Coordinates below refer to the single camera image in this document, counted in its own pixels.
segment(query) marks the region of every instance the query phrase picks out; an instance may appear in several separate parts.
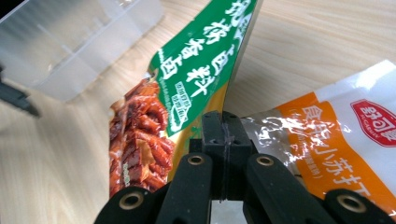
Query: snack package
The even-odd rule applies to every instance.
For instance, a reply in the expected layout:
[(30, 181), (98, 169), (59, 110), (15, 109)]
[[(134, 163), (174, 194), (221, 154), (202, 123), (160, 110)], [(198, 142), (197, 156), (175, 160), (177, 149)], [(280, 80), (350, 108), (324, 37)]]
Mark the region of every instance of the snack package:
[(190, 139), (200, 137), (200, 117), (222, 110), (257, 3), (211, 1), (153, 56), (148, 78), (111, 106), (110, 196), (172, 180)]
[(312, 194), (351, 189), (396, 220), (396, 65), (384, 61), (242, 119)]

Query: green label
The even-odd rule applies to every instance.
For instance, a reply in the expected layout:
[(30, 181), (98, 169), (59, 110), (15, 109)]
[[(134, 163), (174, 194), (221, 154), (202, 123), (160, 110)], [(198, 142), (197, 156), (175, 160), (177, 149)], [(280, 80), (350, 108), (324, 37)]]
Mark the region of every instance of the green label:
[(158, 71), (160, 100), (171, 136), (205, 109), (231, 77), (256, 0), (213, 0), (150, 63)]

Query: wood grain surface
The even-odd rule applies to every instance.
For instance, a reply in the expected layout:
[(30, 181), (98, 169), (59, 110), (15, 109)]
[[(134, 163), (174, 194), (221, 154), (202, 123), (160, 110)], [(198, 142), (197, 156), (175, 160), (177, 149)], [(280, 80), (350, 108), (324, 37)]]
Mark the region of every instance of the wood grain surface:
[[(109, 106), (207, 3), (162, 0), (159, 24), (66, 104), (26, 90), (40, 119), (0, 102), (2, 224), (94, 222), (108, 200)], [(396, 63), (395, 37), (393, 0), (264, 0), (225, 110), (246, 116)]]

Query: black metal part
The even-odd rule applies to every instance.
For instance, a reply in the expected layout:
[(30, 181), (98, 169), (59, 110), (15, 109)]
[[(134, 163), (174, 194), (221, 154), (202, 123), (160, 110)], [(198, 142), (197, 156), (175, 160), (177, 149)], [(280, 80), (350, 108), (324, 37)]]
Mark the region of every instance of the black metal part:
[(347, 189), (327, 192), (323, 206), (341, 224), (394, 223), (390, 216), (367, 198)]
[(190, 153), (178, 165), (156, 223), (209, 223), (212, 159)]
[(0, 100), (3, 100), (10, 105), (27, 111), (29, 114), (39, 118), (40, 113), (38, 112), (38, 110), (26, 99), (28, 95), (26, 95), (23, 91), (19, 91), (2, 81), (2, 71), (3, 69), (0, 66)]
[(95, 223), (154, 223), (168, 188), (169, 184), (155, 193), (137, 187), (122, 189), (107, 202)]
[(3, 1), (1, 4), (1, 7), (0, 7), (0, 19), (5, 17), (8, 13), (10, 13), (14, 8), (16, 8), (22, 2), (23, 2), (23, 0)]
[(202, 152), (213, 160), (212, 198), (225, 200), (226, 190), (224, 176), (226, 176), (226, 149), (221, 120), (217, 111), (202, 116)]
[(257, 153), (237, 116), (210, 112), (202, 123), (203, 138), (191, 139), (171, 183), (155, 193), (121, 190), (95, 223), (209, 223), (211, 200), (219, 199), (243, 201), (247, 223), (394, 223), (351, 190), (332, 190), (325, 201), (312, 196), (280, 160)]
[(252, 155), (247, 162), (247, 182), (271, 223), (336, 223), (277, 158)]

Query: clear plastic container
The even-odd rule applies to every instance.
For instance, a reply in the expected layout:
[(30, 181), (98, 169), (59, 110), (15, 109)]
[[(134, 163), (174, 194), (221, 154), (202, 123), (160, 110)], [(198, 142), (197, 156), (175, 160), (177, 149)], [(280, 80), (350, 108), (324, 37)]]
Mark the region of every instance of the clear plastic container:
[(0, 20), (6, 78), (68, 101), (154, 26), (160, 0), (28, 0)]

